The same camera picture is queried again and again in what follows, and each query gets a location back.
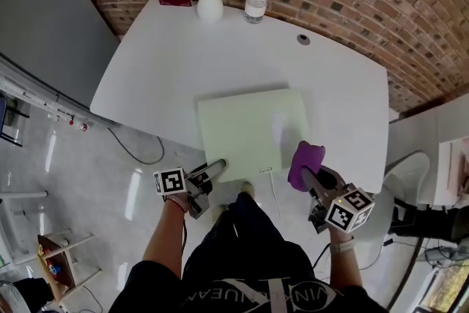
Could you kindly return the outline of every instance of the black cable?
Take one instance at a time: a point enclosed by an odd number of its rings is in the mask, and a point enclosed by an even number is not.
[[[451,260],[451,261],[457,261],[456,259],[452,259],[452,258],[447,257],[447,256],[445,256],[445,255],[443,254],[443,252],[441,251],[442,246],[440,246],[440,239],[439,239],[439,238],[437,239],[437,246],[435,247],[435,249],[438,249],[438,251],[440,252],[441,257],[446,258],[446,259],[449,259],[449,260]]]
[[[103,306],[100,304],[100,302],[96,299],[96,296],[93,294],[93,292],[91,292],[88,287],[86,286],[83,286],[83,288],[88,291],[91,296],[94,298],[94,300],[96,301],[96,304],[100,306],[100,309],[101,309],[101,312],[100,313],[103,313],[104,312],[104,309],[103,309]],[[95,311],[92,311],[91,309],[82,309],[81,311],[79,311],[78,313],[82,313],[82,312],[91,312],[91,313],[96,313]]]
[[[416,245],[414,245],[414,244],[401,243],[400,241],[395,241],[394,239],[393,239],[393,243],[402,244],[403,246],[413,246],[414,248],[416,247]],[[428,248],[426,248],[426,246],[421,246],[421,248],[422,249],[428,249]]]
[[[373,261],[370,265],[366,266],[365,268],[361,268],[359,270],[366,270],[366,269],[369,269],[371,266],[373,266],[376,262],[378,262],[378,260],[380,259],[380,256],[381,256],[381,252],[383,251],[383,248],[384,246],[381,246],[381,249],[380,249],[380,253],[378,253],[378,257],[376,257],[376,260]]]
[[[314,265],[313,265],[313,270],[316,268],[316,266],[317,266],[317,264],[319,263],[319,261],[320,261],[322,255],[324,254],[324,252],[329,249],[329,246],[330,246],[330,243],[324,247],[324,249],[322,250],[321,254],[318,256],[318,258],[316,259],[316,262],[315,262]]]
[[[139,163],[142,163],[142,164],[146,164],[148,166],[151,166],[152,164],[157,164],[158,162],[161,162],[161,160],[164,158],[164,153],[165,153],[165,150],[164,150],[164,146],[163,146],[163,142],[161,141],[160,137],[159,136],[156,136],[156,138],[158,139],[158,141],[160,142],[160,145],[161,145],[161,157],[155,161],[155,162],[143,162],[141,161],[140,159],[138,159],[136,156],[134,156],[130,151],[128,151],[127,147],[125,147],[122,142],[117,138],[116,134],[112,131],[112,129],[110,129],[108,127],[108,130],[109,132],[112,133],[112,136],[114,136],[114,138],[117,140],[117,142],[119,142],[119,145],[122,146],[122,148],[127,152],[128,155],[130,155],[133,159],[135,159],[137,162]]]
[[[428,259],[428,256],[426,254],[426,252],[424,253],[425,255],[425,261],[427,264],[429,264],[430,266],[432,266],[432,268],[438,268],[438,269],[447,269],[447,268],[453,268],[454,266],[459,266],[460,268],[467,268],[469,267],[469,265],[460,265],[460,264],[457,264],[457,263],[454,263],[454,264],[451,264],[451,265],[448,265],[448,266],[439,266],[439,265],[436,265],[435,263],[431,263],[430,260]]]

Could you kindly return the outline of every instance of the white vase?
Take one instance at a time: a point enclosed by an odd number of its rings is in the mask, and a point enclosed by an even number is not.
[[[223,2],[221,0],[199,0],[197,15],[207,23],[215,23],[223,16]]]

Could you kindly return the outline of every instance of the gray wall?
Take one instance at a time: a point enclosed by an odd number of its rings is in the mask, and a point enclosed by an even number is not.
[[[0,53],[86,107],[118,44],[90,0],[0,0]]]

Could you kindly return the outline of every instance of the white table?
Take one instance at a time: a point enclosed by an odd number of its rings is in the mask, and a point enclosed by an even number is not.
[[[304,46],[297,36],[311,44]],[[300,89],[324,164],[368,192],[381,189],[388,143],[386,71],[328,38],[274,18],[258,25],[225,7],[203,24],[195,7],[149,0],[97,88],[91,111],[202,149],[196,101]]]

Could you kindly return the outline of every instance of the white cable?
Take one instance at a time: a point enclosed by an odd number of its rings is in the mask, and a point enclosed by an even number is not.
[[[278,210],[278,217],[280,217],[281,228],[283,229],[282,232],[285,233],[284,220],[283,220],[282,217],[281,217],[280,205],[278,204],[278,199],[277,199],[277,195],[276,195],[276,190],[275,190],[274,187],[273,187],[273,176],[272,176],[272,172],[270,173],[270,184],[272,185],[273,196],[276,198],[277,210]]]

